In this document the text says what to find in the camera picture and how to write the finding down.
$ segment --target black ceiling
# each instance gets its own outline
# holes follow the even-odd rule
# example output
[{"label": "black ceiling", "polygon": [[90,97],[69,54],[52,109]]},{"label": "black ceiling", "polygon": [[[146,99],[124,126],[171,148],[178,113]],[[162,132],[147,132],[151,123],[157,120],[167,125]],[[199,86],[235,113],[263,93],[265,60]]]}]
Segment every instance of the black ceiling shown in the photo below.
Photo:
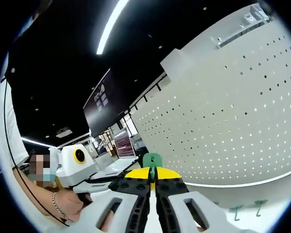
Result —
[{"label": "black ceiling", "polygon": [[[182,48],[218,20],[252,3],[130,0],[104,53],[96,55],[117,2],[55,0],[14,43],[7,72],[15,69],[10,83],[23,137],[58,146],[87,133],[82,107],[108,68],[132,103],[163,72],[160,62],[174,48]],[[63,127],[73,133],[55,137]]]}]

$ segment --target dark sign board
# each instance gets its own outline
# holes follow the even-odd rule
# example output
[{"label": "dark sign board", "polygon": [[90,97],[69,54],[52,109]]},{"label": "dark sign board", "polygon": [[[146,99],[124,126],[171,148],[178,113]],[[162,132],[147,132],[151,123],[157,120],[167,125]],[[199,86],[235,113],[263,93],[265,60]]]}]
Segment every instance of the dark sign board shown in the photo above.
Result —
[{"label": "dark sign board", "polygon": [[127,108],[123,91],[109,69],[83,107],[92,136],[98,136],[115,124],[120,119],[120,114]]}]

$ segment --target hand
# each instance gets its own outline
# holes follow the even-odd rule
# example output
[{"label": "hand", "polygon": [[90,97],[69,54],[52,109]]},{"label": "hand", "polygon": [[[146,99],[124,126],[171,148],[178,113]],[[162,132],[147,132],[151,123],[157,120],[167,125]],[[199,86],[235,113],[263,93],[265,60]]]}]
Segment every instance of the hand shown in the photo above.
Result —
[{"label": "hand", "polygon": [[[86,197],[89,201],[92,201],[89,194],[87,194]],[[70,189],[61,189],[55,195],[55,202],[67,218],[74,222],[79,220],[81,211],[84,209],[84,205],[76,193]]]}]

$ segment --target person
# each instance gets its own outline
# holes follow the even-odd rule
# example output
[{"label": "person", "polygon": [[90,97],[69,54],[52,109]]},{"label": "person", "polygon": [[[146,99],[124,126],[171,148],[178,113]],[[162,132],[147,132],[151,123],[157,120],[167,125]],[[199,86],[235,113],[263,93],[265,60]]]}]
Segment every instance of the person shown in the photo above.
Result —
[{"label": "person", "polygon": [[[29,19],[20,35],[47,9],[50,3],[50,0],[42,1],[41,7]],[[84,205],[72,190],[63,188],[53,193],[37,186],[19,169],[29,156],[17,127],[11,87],[4,76],[9,72],[17,71],[7,70],[7,63],[8,56],[5,59],[0,80],[0,174],[3,175],[19,208],[37,230],[46,233],[53,232],[54,229],[61,229],[64,224],[77,222]],[[104,224],[102,230],[107,229],[108,224]]]}]

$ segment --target pegboard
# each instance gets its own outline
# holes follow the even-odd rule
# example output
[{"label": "pegboard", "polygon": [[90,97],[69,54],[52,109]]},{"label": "pegboard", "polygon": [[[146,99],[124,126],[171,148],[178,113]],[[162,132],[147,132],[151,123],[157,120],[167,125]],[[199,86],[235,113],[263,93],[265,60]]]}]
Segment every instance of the pegboard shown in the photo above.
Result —
[{"label": "pegboard", "polygon": [[243,35],[132,119],[185,182],[251,184],[291,172],[291,36],[279,21]]}]

